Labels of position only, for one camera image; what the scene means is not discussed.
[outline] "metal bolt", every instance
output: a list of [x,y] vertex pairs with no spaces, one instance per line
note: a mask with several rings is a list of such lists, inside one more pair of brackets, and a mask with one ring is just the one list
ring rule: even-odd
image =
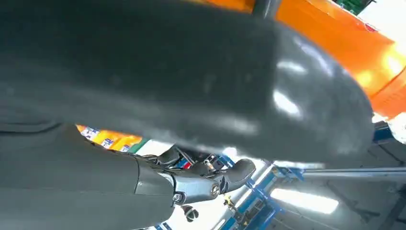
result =
[[220,194],[220,187],[218,186],[218,184],[214,184],[212,186],[211,194],[214,197],[217,197]]
[[210,163],[209,160],[204,160],[203,163],[209,168],[210,171],[214,171],[214,166]]
[[180,202],[183,199],[183,196],[181,194],[175,194],[173,195],[172,200],[175,202]]

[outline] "orange panel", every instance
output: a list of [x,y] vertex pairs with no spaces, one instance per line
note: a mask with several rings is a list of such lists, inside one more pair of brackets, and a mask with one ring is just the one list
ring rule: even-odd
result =
[[[333,56],[363,87],[374,110],[392,117],[389,114],[393,112],[381,109],[383,96],[378,94],[406,66],[406,52],[399,44],[371,32],[357,17],[326,0],[283,0],[277,20]],[[399,106],[401,111],[406,111],[405,103]]]
[[388,118],[406,112],[406,69],[374,96],[372,101],[375,111]]
[[255,0],[204,0],[209,4],[220,6],[223,8],[241,11],[252,12],[254,8]]

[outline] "fluorescent light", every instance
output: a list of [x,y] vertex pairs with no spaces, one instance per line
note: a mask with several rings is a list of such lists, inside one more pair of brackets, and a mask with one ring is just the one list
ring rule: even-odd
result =
[[271,193],[271,197],[294,206],[325,214],[332,213],[338,205],[337,200],[280,188],[274,189]]
[[214,228],[213,230],[219,230],[221,226],[226,222],[225,219],[222,219]]
[[297,169],[323,169],[324,164],[318,162],[292,162],[292,161],[274,161],[274,165],[283,168],[297,168]]

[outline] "red component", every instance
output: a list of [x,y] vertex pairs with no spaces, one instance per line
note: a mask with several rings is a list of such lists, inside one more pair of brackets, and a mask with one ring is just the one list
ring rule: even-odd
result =
[[188,168],[190,168],[190,166],[191,166],[191,164],[188,162],[188,163],[186,163],[186,164],[183,166],[183,168],[184,168],[184,169],[188,169]]
[[369,32],[376,32],[378,31],[377,29],[375,29],[372,25],[366,23],[365,24],[365,28],[369,31]]

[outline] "yellow object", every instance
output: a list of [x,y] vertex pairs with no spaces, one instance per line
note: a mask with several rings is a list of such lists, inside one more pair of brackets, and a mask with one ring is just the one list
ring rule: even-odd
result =
[[138,144],[139,142],[141,142],[141,140],[141,137],[129,135],[116,141],[110,149],[127,152],[131,148],[131,146]]
[[102,145],[106,149],[127,152],[130,148],[141,142],[142,137],[128,135],[109,130],[97,130],[91,127],[76,125],[78,131],[87,139]]
[[121,133],[103,130],[100,131],[100,133],[93,138],[92,141],[105,147],[106,149],[110,149],[110,147],[123,136],[124,135]]
[[226,200],[226,202],[229,203],[229,204],[232,203],[232,201],[231,201],[231,196],[230,196],[230,195],[226,196],[225,200]]

